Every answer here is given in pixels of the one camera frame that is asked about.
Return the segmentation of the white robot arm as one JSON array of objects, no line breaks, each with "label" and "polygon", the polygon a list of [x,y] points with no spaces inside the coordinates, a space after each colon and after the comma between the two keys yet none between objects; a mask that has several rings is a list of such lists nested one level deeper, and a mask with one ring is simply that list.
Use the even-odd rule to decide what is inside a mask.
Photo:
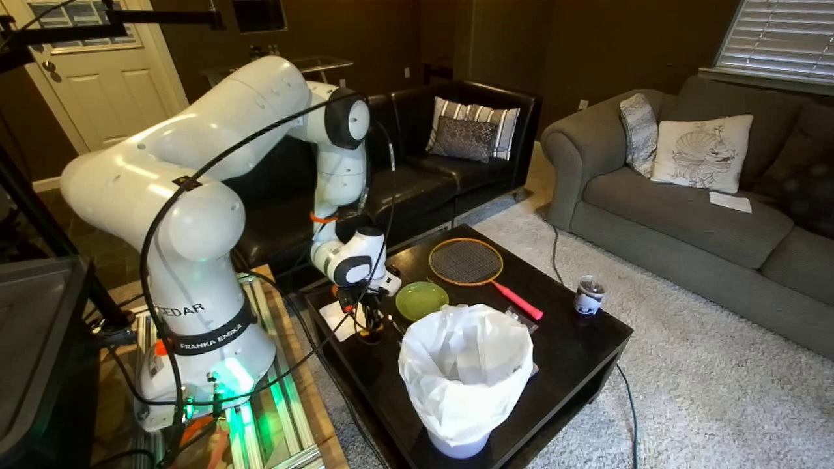
[{"label": "white robot arm", "polygon": [[337,236],[337,212],[368,193],[368,134],[362,96],[267,55],[183,113],[63,170],[68,207],[140,255],[156,327],[136,392],[143,430],[174,426],[190,400],[242,400],[274,365],[277,345],[251,314],[233,268],[246,207],[229,183],[255,170],[280,140],[316,146],[313,266],[329,281],[368,296],[401,286],[386,268],[381,236]]}]

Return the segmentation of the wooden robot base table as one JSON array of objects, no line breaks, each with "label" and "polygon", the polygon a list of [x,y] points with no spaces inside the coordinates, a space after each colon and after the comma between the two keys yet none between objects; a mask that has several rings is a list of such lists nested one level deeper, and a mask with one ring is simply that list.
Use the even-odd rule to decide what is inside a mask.
[{"label": "wooden robot base table", "polygon": [[93,445],[92,469],[347,469],[337,428],[313,380],[316,352],[295,337],[267,268],[239,276],[248,302],[277,340],[277,365],[248,400],[196,415],[183,430],[136,432]]}]

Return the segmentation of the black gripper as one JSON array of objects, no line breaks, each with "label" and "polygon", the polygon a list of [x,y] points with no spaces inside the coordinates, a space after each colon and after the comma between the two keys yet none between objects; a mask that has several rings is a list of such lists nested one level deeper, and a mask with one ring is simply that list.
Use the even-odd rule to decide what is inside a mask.
[{"label": "black gripper", "polygon": [[358,324],[383,324],[383,301],[394,298],[398,290],[398,276],[386,276],[377,286],[370,286],[368,281],[349,284],[342,290],[342,310]]}]

